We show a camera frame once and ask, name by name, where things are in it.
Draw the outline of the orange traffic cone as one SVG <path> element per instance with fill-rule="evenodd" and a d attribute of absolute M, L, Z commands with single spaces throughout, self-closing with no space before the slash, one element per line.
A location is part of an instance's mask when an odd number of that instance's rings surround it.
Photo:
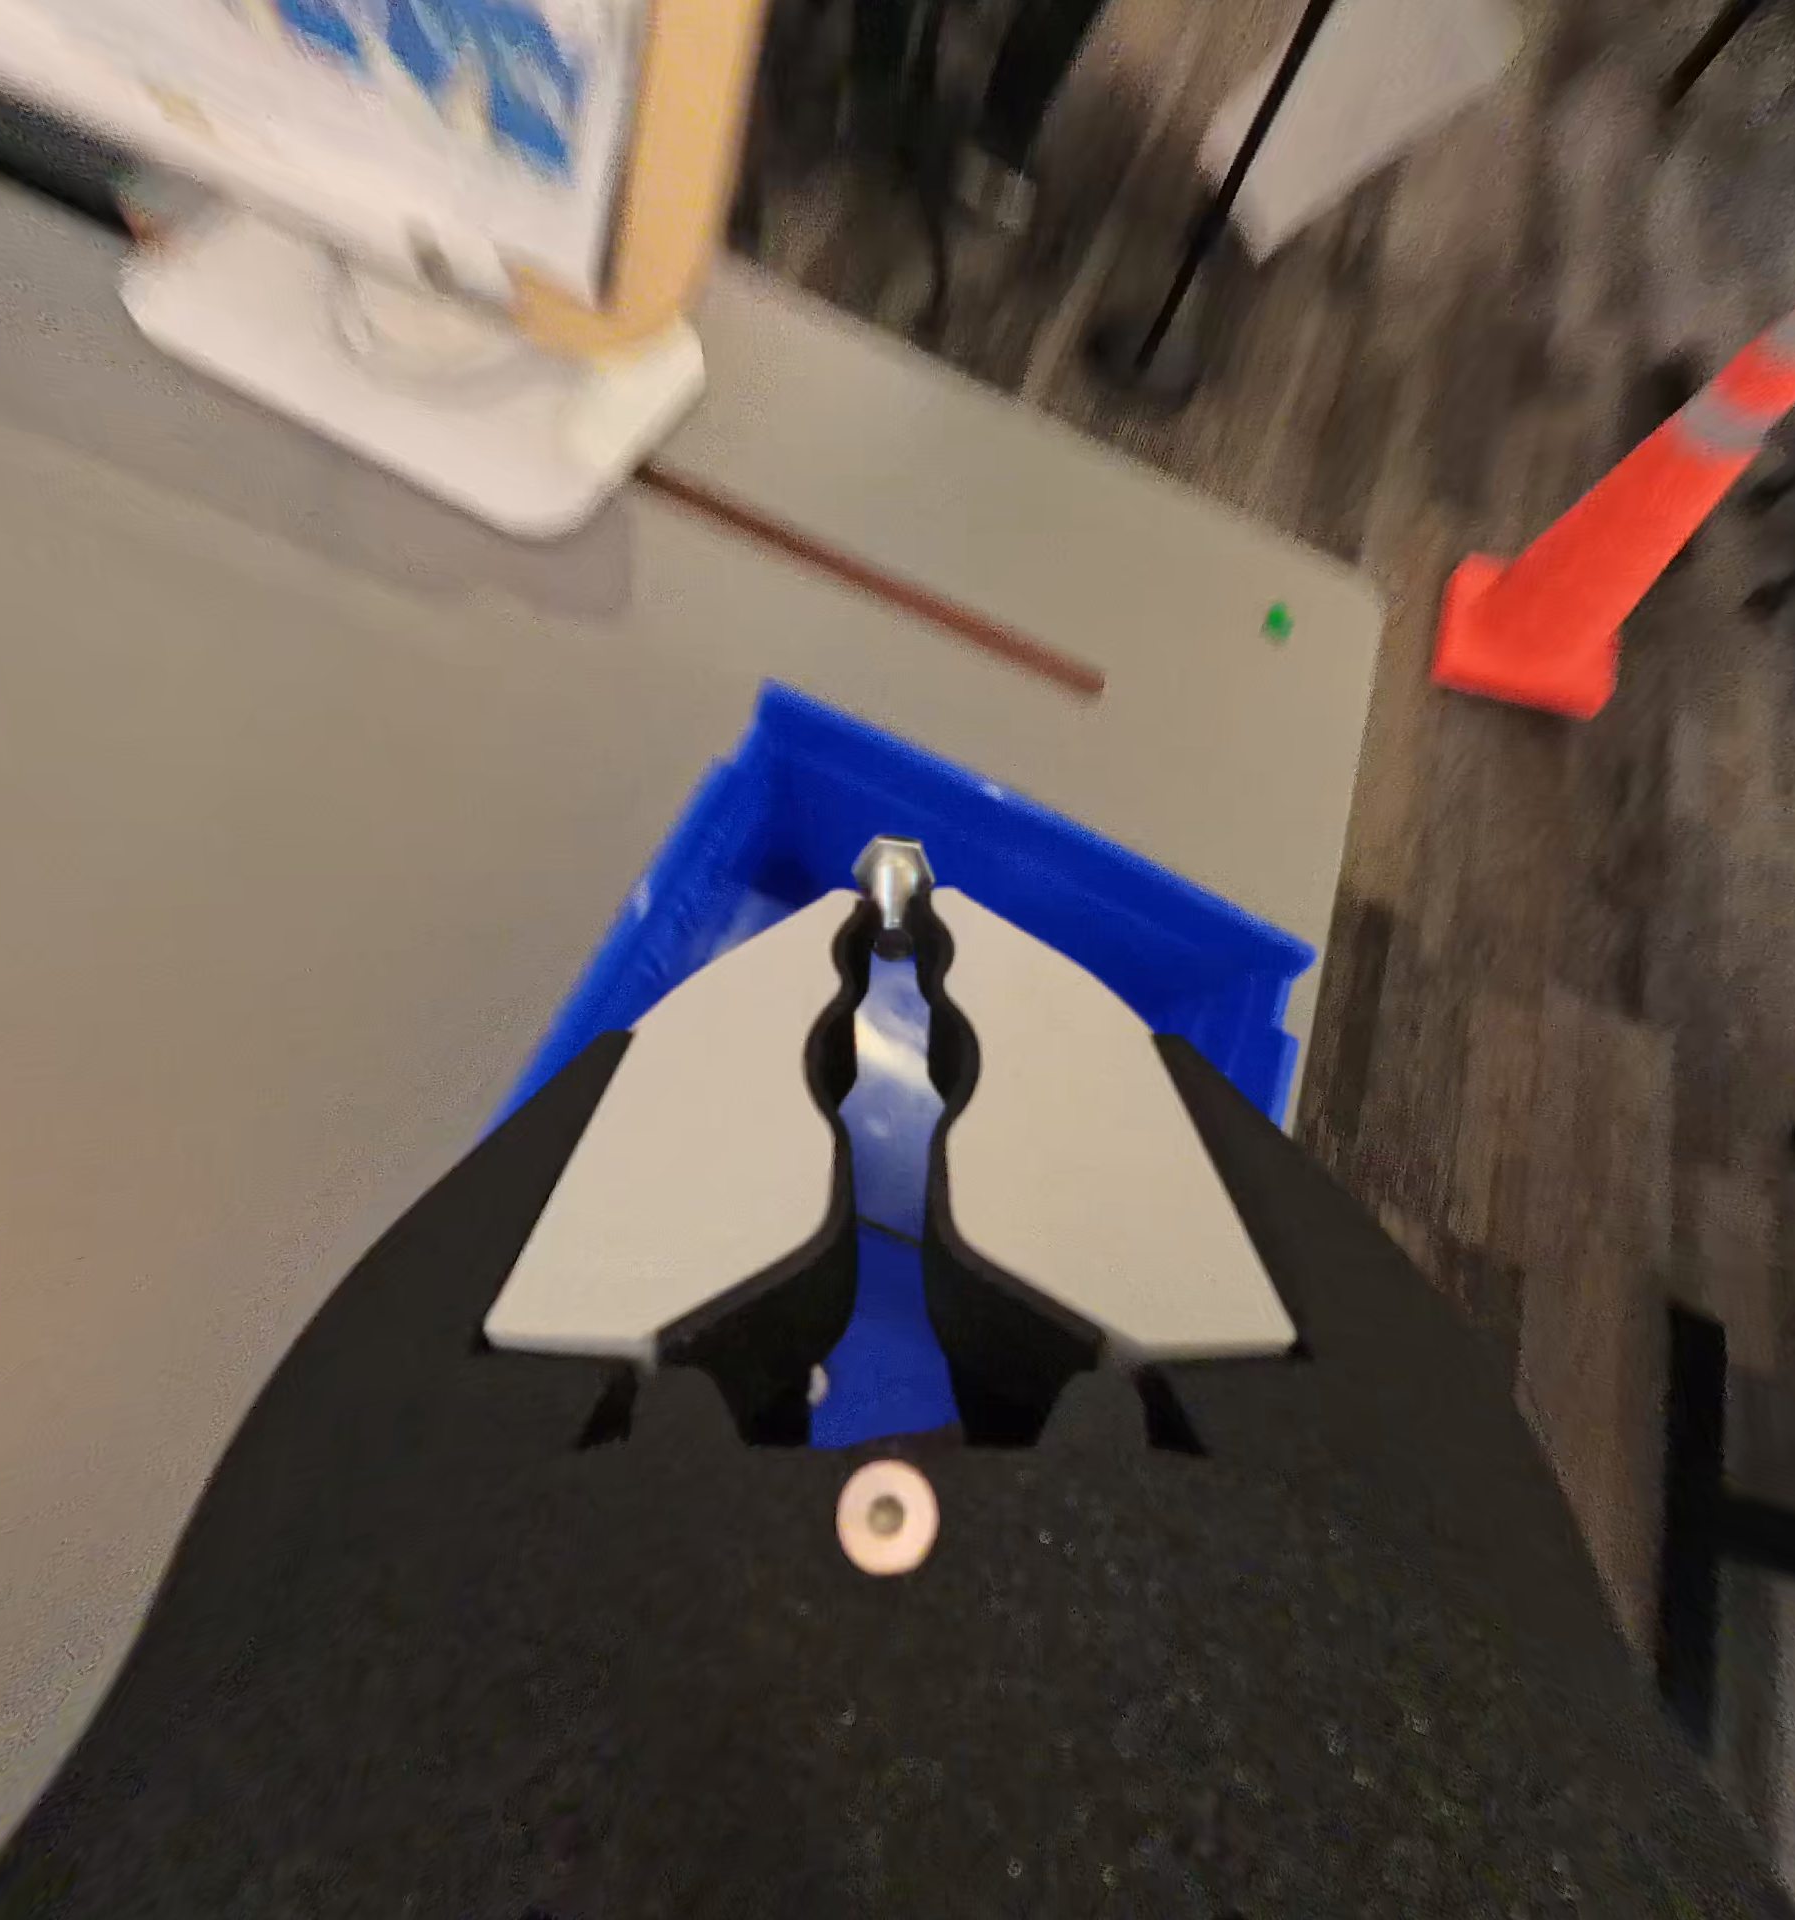
<path fill-rule="evenodd" d="M 1759 333 L 1519 557 L 1444 588 L 1432 682 L 1551 718 L 1608 705 L 1620 631 L 1795 407 L 1795 309 Z"/>

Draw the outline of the document stand with wooden board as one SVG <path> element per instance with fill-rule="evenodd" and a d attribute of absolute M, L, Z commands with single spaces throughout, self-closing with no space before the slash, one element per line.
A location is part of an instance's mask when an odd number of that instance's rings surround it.
<path fill-rule="evenodd" d="M 120 303 L 227 392 L 511 538 L 561 538 L 703 395 L 691 306 L 720 246 L 764 11 L 643 4 L 594 303 L 517 267 L 477 294 L 417 241 L 382 262 L 131 153 L 203 207 L 120 273 Z"/>

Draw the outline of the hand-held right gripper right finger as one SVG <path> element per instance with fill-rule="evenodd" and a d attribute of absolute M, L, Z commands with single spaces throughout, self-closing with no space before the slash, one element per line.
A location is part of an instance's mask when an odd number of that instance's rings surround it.
<path fill-rule="evenodd" d="M 1145 1020 L 957 887 L 917 903 L 940 1112 L 924 1302 L 957 1423 L 1028 1448 L 1109 1368 L 1282 1361 L 1299 1328 Z"/>

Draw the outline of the blue plastic bin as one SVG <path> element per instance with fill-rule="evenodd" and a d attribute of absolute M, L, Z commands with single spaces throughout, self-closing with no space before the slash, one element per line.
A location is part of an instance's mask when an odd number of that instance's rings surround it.
<path fill-rule="evenodd" d="M 850 882 L 878 834 L 924 844 L 935 877 L 1061 953 L 1173 1034 L 1269 1120 L 1299 1046 L 1291 986 L 1315 950 L 1088 830 L 782 685 L 712 760 L 621 903 L 488 1124 L 502 1124 L 600 1031 Z M 858 1202 L 858 1308 L 822 1361 L 811 1440 L 843 1448 L 957 1422 L 930 1331 L 923 1234 L 940 1101 L 910 962 L 873 962 L 842 1101 Z"/>

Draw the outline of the printed instruction sheet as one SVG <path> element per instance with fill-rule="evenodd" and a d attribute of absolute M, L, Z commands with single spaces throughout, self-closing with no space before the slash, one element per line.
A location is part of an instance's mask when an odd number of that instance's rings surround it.
<path fill-rule="evenodd" d="M 643 4 L 0 3 L 0 88 L 394 262 L 594 303 Z"/>

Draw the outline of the grey flat board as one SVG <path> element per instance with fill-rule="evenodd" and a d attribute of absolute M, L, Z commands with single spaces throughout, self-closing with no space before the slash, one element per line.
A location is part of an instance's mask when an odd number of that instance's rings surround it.
<path fill-rule="evenodd" d="M 1251 267 L 1481 101 L 1523 39 L 1508 3 L 1337 3 L 1229 210 Z"/>

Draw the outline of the silver bolt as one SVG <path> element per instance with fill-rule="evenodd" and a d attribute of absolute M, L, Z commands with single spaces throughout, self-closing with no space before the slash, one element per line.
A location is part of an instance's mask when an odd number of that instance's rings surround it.
<path fill-rule="evenodd" d="M 878 834 L 858 855 L 853 877 L 863 898 L 877 909 L 874 955 L 885 962 L 914 957 L 910 909 L 933 889 L 933 865 L 923 842 Z"/>

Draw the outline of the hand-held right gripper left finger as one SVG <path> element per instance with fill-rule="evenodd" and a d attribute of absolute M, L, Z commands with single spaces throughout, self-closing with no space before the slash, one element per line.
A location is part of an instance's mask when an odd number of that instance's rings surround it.
<path fill-rule="evenodd" d="M 687 1370 L 739 1436 L 796 1448 L 858 1308 L 866 901 L 833 889 L 686 977 L 633 1026 L 508 1277 L 485 1344 Z"/>

